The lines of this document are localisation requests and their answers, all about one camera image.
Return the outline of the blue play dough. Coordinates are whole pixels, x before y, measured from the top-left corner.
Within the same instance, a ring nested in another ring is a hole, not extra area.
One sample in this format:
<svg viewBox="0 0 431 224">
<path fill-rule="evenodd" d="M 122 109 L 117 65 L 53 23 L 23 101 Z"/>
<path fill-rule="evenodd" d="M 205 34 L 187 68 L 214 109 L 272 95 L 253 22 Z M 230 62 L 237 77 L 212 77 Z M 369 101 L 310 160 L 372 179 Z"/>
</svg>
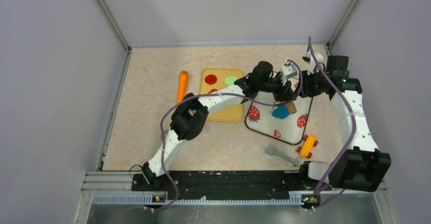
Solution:
<svg viewBox="0 0 431 224">
<path fill-rule="evenodd" d="M 277 106 L 271 113 L 272 117 L 278 119 L 285 119 L 290 115 L 289 109 L 287 106 Z"/>
</svg>

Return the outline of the wooden roller tool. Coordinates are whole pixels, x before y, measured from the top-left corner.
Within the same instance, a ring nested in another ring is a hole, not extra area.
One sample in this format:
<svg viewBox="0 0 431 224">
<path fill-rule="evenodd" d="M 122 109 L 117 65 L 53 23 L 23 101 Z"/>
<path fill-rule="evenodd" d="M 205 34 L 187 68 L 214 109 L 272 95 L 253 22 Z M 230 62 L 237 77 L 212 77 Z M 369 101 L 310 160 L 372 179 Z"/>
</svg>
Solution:
<svg viewBox="0 0 431 224">
<path fill-rule="evenodd" d="M 286 107 L 290 114 L 295 114 L 297 112 L 297 108 L 293 101 L 286 104 Z"/>
</svg>

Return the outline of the white strawberry enamel tray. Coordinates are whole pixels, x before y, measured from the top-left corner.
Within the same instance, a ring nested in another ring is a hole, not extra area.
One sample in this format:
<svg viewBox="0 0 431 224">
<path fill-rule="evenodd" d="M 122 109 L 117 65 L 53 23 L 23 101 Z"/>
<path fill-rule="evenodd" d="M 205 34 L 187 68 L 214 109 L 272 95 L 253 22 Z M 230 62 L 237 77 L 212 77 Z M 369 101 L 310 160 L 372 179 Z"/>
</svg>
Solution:
<svg viewBox="0 0 431 224">
<path fill-rule="evenodd" d="M 252 102 L 244 119 L 245 126 L 251 131 L 290 145 L 297 145 L 302 141 L 312 101 L 312 98 L 298 97 L 294 100 L 297 112 L 285 119 L 272 117 L 271 113 L 275 106 L 269 107 Z"/>
</svg>

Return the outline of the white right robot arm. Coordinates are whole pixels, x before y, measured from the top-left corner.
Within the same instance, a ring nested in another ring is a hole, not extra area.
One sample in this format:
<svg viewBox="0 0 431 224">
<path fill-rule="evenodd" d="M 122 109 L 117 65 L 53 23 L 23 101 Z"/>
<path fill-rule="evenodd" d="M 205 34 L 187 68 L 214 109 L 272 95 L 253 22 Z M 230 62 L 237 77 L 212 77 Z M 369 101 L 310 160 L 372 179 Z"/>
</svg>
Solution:
<svg viewBox="0 0 431 224">
<path fill-rule="evenodd" d="M 298 183 L 304 189 L 327 187 L 375 192 L 391 165 L 389 153 L 380 151 L 374 141 L 362 105 L 362 87 L 349 76 L 347 56 L 329 56 L 327 64 L 317 65 L 319 54 L 306 54 L 309 64 L 302 71 L 301 97 L 326 94 L 338 115 L 344 146 L 330 164 L 306 161 L 300 167 Z"/>
</svg>

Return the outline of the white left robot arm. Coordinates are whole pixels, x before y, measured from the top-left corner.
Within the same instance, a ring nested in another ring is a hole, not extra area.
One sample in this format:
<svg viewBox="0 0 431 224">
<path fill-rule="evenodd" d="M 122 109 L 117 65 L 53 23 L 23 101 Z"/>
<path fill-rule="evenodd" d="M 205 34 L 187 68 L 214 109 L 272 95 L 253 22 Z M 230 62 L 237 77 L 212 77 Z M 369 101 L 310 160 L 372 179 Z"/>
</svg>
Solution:
<svg viewBox="0 0 431 224">
<path fill-rule="evenodd" d="M 144 184 L 151 190 L 163 184 L 163 175 L 179 152 L 182 144 L 196 138 L 203 130 L 210 114 L 229 106 L 253 101 L 259 92 L 273 94 L 276 106 L 284 106 L 296 98 L 290 78 L 298 75 L 299 67 L 288 59 L 281 70 L 273 72 L 273 66 L 260 61 L 253 71 L 233 84 L 213 93 L 187 94 L 166 114 L 171 116 L 167 135 L 161 135 L 162 145 L 157 153 L 141 168 Z"/>
</svg>

